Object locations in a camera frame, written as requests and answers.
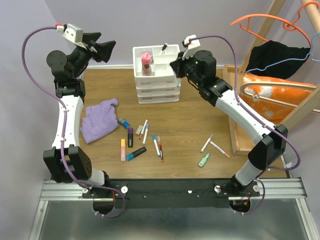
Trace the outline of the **black cap white marker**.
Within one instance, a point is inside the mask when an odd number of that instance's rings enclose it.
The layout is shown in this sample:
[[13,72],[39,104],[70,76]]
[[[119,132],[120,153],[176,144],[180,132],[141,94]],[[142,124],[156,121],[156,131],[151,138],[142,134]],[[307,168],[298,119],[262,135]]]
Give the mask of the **black cap white marker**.
[[162,47],[161,47],[161,50],[159,51],[158,55],[162,55],[166,52],[166,48],[168,47],[168,44],[165,43]]

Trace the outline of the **white plastic drawer organizer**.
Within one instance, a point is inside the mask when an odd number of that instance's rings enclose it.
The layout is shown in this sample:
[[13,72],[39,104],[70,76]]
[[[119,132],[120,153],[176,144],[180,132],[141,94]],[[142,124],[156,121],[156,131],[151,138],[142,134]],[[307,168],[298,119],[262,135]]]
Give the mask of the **white plastic drawer organizer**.
[[[177,102],[180,99],[181,80],[176,78],[170,62],[180,52],[177,44],[168,44],[165,53],[158,55],[163,45],[136,46],[132,48],[133,75],[139,104]],[[151,75],[142,74],[141,55],[152,55]]]

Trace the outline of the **pink cap pencil tube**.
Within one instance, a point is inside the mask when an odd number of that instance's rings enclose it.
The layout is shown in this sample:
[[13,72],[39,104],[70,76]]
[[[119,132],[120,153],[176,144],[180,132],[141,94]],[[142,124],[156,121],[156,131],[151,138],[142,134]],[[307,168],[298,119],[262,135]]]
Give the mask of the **pink cap pencil tube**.
[[149,52],[144,52],[141,55],[141,72],[144,76],[150,76],[152,74],[152,63],[153,57]]

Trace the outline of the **blue cap white pen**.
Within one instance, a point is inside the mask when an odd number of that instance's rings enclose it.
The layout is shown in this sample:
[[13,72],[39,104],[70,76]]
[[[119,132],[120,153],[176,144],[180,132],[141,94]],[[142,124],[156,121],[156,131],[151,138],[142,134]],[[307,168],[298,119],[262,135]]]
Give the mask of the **blue cap white pen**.
[[161,154],[160,154],[160,150],[159,150],[159,147],[158,147],[158,143],[157,143],[157,139],[156,139],[156,135],[155,134],[152,135],[152,140],[153,140],[153,144],[154,144],[154,147],[155,147],[156,154],[157,154],[158,157],[160,157]]

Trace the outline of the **light blue white pen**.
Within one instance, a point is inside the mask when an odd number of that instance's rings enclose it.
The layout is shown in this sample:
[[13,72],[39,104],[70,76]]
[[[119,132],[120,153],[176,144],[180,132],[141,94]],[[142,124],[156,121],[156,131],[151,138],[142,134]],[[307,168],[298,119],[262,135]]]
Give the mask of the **light blue white pen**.
[[149,131],[149,123],[146,124],[145,130],[144,130],[143,140],[142,140],[142,145],[143,146],[146,145],[148,131]]

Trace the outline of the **salmon tip white pen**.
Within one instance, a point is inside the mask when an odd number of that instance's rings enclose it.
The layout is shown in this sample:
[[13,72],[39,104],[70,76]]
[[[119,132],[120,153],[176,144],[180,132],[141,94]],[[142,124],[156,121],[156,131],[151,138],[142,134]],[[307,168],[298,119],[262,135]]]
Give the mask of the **salmon tip white pen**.
[[144,132],[145,132],[145,129],[146,129],[146,126],[147,126],[147,123],[148,123],[148,120],[146,119],[143,126],[142,126],[142,129],[140,131],[140,134],[139,134],[139,139],[141,140],[143,135],[144,135]]

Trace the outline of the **grey white marker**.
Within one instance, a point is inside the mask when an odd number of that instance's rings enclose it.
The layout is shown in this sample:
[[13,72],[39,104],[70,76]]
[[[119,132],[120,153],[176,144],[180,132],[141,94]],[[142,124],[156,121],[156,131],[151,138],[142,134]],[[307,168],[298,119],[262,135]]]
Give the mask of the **grey white marker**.
[[206,140],[206,142],[204,143],[204,145],[202,146],[201,150],[200,150],[200,153],[203,153],[206,149],[206,147],[208,146],[208,144],[210,143],[210,141],[212,140],[214,134],[211,134],[209,136],[209,138]]

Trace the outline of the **pink white marker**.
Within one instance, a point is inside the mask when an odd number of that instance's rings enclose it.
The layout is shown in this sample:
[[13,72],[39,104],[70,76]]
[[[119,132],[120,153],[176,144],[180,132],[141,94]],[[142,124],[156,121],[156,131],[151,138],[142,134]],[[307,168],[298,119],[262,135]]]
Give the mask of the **pink white marker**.
[[216,145],[214,142],[209,142],[216,150],[218,150],[221,154],[223,154],[226,158],[230,158],[230,155],[227,154],[222,148],[220,148],[218,145]]

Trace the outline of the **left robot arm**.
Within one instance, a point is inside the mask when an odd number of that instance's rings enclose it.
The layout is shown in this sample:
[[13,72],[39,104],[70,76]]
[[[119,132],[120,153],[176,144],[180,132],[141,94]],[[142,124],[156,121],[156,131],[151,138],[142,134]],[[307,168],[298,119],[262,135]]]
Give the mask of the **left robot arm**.
[[91,59],[108,62],[114,40],[98,43],[101,33],[82,35],[82,44],[76,44],[72,53],[66,55],[54,50],[47,55],[46,62],[54,77],[55,96],[58,99],[59,116],[56,136],[52,147],[43,152],[43,160],[57,183],[78,181],[82,188],[93,188],[101,198],[111,191],[110,178],[105,171],[96,170],[88,155],[81,149],[79,140],[80,116],[86,96],[81,74]]

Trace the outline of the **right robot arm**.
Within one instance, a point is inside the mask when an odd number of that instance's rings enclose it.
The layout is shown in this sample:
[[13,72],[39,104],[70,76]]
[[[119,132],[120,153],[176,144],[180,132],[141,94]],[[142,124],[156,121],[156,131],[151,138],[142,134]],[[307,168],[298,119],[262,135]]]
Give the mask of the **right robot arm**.
[[216,75],[216,64],[210,51],[199,50],[187,59],[183,59],[183,52],[180,52],[169,65],[177,78],[186,77],[195,84],[204,100],[232,118],[255,143],[246,163],[226,185],[228,193],[241,196],[252,181],[284,153],[286,142],[279,135],[286,137],[288,129],[269,121],[261,124],[262,116],[241,100],[229,83]]

